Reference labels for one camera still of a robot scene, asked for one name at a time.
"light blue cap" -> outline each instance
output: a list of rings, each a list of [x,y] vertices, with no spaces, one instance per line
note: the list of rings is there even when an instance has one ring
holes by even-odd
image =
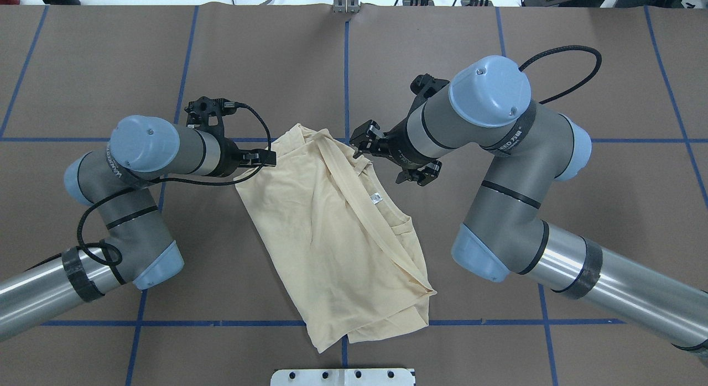
[[[495,283],[504,281],[510,273],[504,263],[465,224],[460,225],[460,232],[452,245],[452,258],[458,265]]]
[[[177,129],[159,117],[125,117],[111,133],[111,154],[133,171],[159,171],[172,162],[177,151]]]
[[[68,192],[76,202],[86,206],[93,204],[84,197],[84,193],[81,192],[81,187],[79,187],[79,166],[81,166],[81,161],[89,154],[90,152],[87,152],[79,159],[76,159],[76,161],[69,165],[66,171],[64,171],[64,187],[66,188],[66,192]]]
[[[587,162],[590,161],[590,155],[592,154],[592,139],[590,135],[570,119],[568,119],[568,123],[571,125],[573,131],[573,154],[571,155],[571,161],[568,163],[566,170],[556,177],[558,181],[573,179],[573,177],[577,175],[577,172],[587,165]]]
[[[481,127],[516,121],[531,103],[531,85],[514,61],[487,56],[455,75],[448,89],[455,112]]]
[[[184,267],[182,254],[177,247],[177,241],[172,241],[155,262],[150,263],[145,271],[135,278],[133,284],[140,290],[146,290],[177,275],[182,267]]]

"robotic arm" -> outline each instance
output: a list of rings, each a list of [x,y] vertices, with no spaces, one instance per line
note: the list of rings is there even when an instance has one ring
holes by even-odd
[[[85,249],[69,248],[0,284],[0,341],[127,281],[144,290],[182,270],[182,255],[146,187],[175,180],[159,179],[164,174],[225,177],[237,167],[275,166],[275,152],[242,150],[223,136],[222,116],[238,108],[256,114],[242,103],[202,97],[185,108],[187,127],[129,116],[119,122],[105,152],[89,152],[73,162],[64,184],[74,199],[90,206],[80,224],[98,208],[110,236],[84,244],[79,227],[79,245]]]
[[[452,82],[421,75],[411,87],[417,96],[403,121],[385,133],[368,121],[351,145],[402,167],[397,182],[418,185],[438,177],[439,157],[470,142],[495,156],[453,244],[455,262],[494,282],[527,275],[708,359],[708,293],[537,217],[551,183],[587,164],[591,139],[531,100],[517,64],[488,56]]]

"gray metal bracket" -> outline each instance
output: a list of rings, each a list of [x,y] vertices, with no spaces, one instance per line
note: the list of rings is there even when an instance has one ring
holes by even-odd
[[[359,0],[334,0],[335,13],[359,13]]]

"garment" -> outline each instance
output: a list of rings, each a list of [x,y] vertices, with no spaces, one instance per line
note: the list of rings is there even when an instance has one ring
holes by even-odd
[[[236,188],[317,351],[427,326],[436,292],[418,237],[371,161],[300,124],[273,151],[278,165]]]

